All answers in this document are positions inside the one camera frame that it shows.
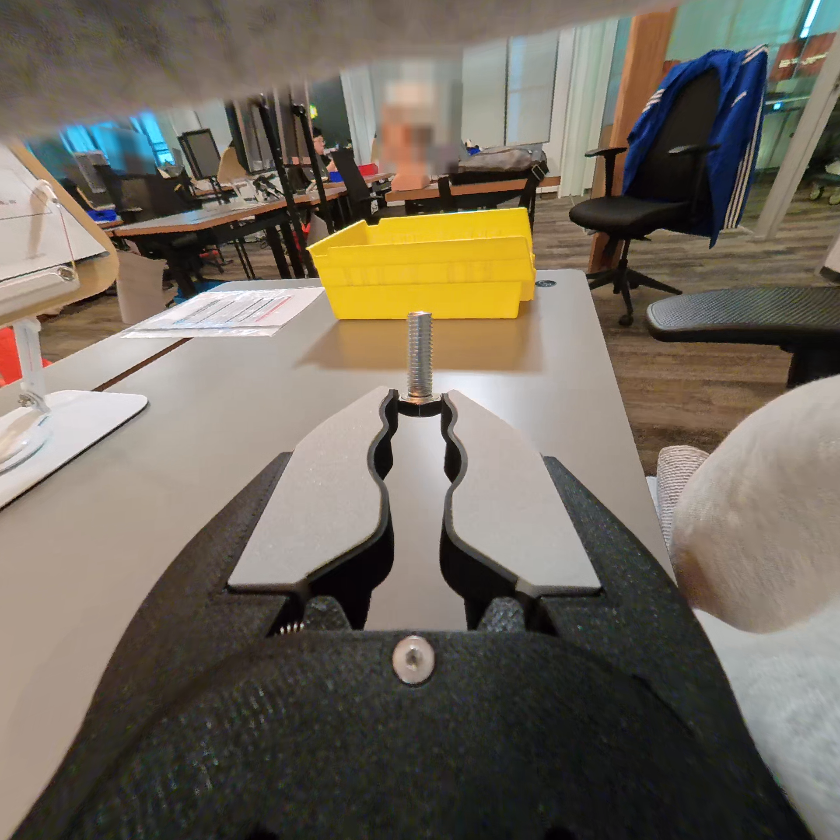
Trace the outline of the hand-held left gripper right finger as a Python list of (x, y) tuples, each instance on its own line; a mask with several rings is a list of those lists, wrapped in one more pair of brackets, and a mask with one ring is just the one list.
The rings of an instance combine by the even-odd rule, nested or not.
[(442, 394), (440, 570), (477, 629), (497, 598), (595, 596), (602, 583), (540, 452), (464, 393)]

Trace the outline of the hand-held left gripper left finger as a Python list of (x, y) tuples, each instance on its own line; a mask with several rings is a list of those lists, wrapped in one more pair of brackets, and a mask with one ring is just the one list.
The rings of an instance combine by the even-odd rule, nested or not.
[(393, 466), (398, 393), (379, 386), (294, 448), (227, 580), (236, 593), (329, 596), (363, 629), (394, 561), (385, 477)]

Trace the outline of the white instruction sheet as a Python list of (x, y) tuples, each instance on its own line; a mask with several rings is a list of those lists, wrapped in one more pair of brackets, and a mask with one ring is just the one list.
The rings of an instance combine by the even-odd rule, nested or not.
[(105, 246), (1, 147), (1, 279), (10, 280), (98, 257)]

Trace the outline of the grey desk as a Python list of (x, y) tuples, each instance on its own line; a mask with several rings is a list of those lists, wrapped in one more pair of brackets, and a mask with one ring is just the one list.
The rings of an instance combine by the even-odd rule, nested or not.
[[(434, 385), (557, 458), (671, 573), (584, 273), (540, 270), (513, 320), (434, 324)], [(64, 759), (145, 596), (278, 454), (379, 385), (406, 383), (406, 326), (337, 321), (325, 297), (268, 338), (185, 342), (190, 423), (126, 424), (2, 511), (2, 838)]]
[(126, 426), (162, 430), (190, 423), (207, 408), (206, 394), (193, 381), (192, 357), (177, 339), (115, 335), (45, 368), (45, 391), (139, 393), (150, 403)]

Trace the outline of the grey bag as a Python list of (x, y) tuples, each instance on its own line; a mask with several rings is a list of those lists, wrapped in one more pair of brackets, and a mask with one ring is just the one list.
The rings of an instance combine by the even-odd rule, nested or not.
[(501, 146), (471, 154), (460, 161), (449, 181), (452, 186), (529, 178), (541, 183), (549, 170), (541, 143)]

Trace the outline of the long background desk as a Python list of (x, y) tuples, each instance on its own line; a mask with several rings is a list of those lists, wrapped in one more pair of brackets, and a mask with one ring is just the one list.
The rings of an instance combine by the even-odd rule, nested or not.
[(316, 207), (315, 196), (303, 193), (293, 197), (291, 207), (285, 198), (261, 203), (225, 203), (139, 223), (124, 224), (112, 231), (115, 238), (133, 242), (143, 256), (163, 259), (188, 297), (192, 296), (198, 257), (210, 246), (229, 245), (240, 239), (266, 232), (266, 239), (280, 277), (313, 277), (314, 268), (305, 268), (301, 252), (302, 236), (292, 234), (290, 226), (300, 221), (298, 211)]

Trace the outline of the black office chair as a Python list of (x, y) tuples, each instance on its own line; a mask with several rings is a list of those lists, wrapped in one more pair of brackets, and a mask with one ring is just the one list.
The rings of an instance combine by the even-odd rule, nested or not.
[(590, 289), (612, 286), (624, 300), (619, 324), (634, 323), (632, 290), (681, 291), (628, 266), (634, 240), (657, 230), (717, 243), (737, 228), (755, 173), (768, 79), (768, 49), (714, 49), (671, 67), (646, 103), (626, 146), (586, 152), (605, 162), (605, 194), (578, 203), (570, 221), (604, 234), (613, 268), (587, 274)]

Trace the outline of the laminated paper sheet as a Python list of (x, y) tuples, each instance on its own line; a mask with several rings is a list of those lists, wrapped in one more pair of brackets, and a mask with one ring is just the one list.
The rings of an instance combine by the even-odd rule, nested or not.
[(206, 291), (129, 329), (125, 338), (267, 338), (323, 294), (321, 287)]

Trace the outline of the white paper bag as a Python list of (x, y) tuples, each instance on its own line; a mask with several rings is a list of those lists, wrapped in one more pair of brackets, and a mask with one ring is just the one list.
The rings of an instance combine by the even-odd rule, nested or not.
[(118, 259), (116, 288), (123, 324), (133, 326), (149, 319), (173, 302), (177, 288), (164, 288), (164, 262), (131, 251), (118, 252)]

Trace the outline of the wooden pillar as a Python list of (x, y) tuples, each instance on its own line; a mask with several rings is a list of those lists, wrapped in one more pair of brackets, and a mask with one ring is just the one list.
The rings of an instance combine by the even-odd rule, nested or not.
[[(632, 18), (626, 42), (622, 75), (617, 90), (610, 132), (604, 133), (597, 148), (616, 148), (627, 145), (627, 137), (644, 109), (645, 104), (658, 88), (667, 72), (667, 49), (677, 15), (677, 6), (660, 2), (649, 14)], [(624, 158), (616, 158), (613, 187), (616, 194), (623, 184)], [(605, 194), (603, 161), (596, 164), (593, 196)], [(592, 240), (588, 271), (612, 267), (618, 254), (603, 256), (606, 236), (596, 234)]]

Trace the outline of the yellow plastic bin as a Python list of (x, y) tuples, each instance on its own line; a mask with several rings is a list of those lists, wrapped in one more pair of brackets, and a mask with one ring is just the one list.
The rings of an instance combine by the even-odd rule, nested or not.
[(337, 320), (516, 319), (534, 295), (523, 207), (360, 221), (308, 252)]

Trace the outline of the computer monitor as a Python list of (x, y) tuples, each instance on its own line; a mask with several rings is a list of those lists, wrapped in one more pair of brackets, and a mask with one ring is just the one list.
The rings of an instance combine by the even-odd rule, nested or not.
[(178, 135), (178, 142), (196, 181), (217, 178), (221, 154), (210, 129), (185, 131)]

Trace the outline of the blue striped jacket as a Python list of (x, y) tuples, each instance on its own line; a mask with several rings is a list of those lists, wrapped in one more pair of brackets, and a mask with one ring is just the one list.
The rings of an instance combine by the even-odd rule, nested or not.
[(624, 196), (653, 203), (627, 232), (654, 225), (705, 237), (737, 228), (761, 142), (768, 47), (714, 49), (673, 66), (628, 135)]

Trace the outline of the silver hex bolt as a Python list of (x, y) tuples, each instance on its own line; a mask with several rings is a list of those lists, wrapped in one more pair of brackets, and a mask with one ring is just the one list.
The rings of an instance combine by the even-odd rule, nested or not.
[(433, 417), (442, 404), (440, 394), (434, 392), (433, 316), (428, 311), (413, 311), (406, 323), (406, 389), (399, 393), (398, 409), (410, 417)]

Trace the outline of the wooden document stand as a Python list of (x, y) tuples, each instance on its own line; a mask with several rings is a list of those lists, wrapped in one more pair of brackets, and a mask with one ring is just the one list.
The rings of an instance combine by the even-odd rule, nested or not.
[(1, 419), (1, 507), (6, 508), (140, 414), (148, 399), (103, 392), (46, 393), (39, 315), (108, 289), (118, 278), (119, 259), (110, 238), (26, 148), (2, 145), (106, 248), (98, 257), (1, 279), (1, 325), (14, 330), (22, 371), (18, 407)]

